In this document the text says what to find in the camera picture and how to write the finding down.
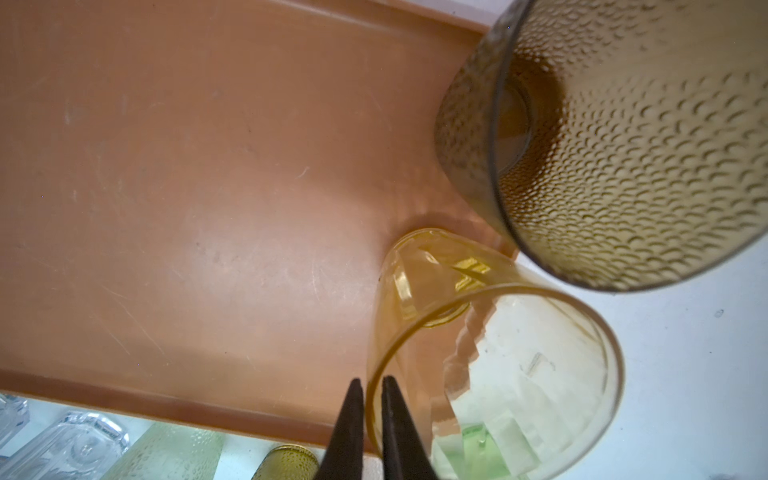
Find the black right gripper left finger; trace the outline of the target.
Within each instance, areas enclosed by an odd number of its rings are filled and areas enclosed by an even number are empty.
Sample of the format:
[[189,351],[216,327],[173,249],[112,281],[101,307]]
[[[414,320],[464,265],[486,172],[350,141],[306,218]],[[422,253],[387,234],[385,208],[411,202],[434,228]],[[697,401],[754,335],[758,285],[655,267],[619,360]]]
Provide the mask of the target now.
[[361,480],[363,474],[364,393],[350,382],[325,455],[314,480]]

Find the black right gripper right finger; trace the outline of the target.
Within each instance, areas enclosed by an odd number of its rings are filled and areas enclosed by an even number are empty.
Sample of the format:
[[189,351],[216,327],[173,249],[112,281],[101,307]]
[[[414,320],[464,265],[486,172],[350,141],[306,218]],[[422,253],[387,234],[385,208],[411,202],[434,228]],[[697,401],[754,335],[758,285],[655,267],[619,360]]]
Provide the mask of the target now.
[[382,382],[382,447],[386,480],[438,480],[393,376]]

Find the yellow faceted glass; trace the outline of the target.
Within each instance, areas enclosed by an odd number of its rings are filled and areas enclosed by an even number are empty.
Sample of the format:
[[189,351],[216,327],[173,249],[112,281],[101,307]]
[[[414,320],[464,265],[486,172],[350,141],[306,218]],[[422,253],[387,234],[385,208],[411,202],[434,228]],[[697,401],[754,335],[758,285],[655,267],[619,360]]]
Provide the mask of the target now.
[[387,253],[367,365],[366,429],[382,450],[393,376],[432,465],[436,437],[484,424],[510,479],[553,479],[600,440],[625,381],[619,343],[590,306],[513,259],[438,228]]

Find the olive brown textured glass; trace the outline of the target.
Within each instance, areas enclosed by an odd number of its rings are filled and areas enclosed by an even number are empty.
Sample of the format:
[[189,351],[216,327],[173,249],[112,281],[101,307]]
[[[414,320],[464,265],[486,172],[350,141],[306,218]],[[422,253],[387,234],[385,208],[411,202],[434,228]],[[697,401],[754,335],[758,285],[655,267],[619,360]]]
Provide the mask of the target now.
[[560,280],[693,277],[767,232],[767,5],[515,1],[434,142],[471,208]]

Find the bright green faceted glass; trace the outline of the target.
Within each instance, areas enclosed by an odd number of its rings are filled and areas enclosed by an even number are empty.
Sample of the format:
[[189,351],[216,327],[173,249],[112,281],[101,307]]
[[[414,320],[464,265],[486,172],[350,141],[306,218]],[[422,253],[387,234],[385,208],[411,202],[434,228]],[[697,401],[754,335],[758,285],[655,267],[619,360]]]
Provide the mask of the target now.
[[436,437],[432,466],[441,479],[510,479],[510,470],[484,424]]

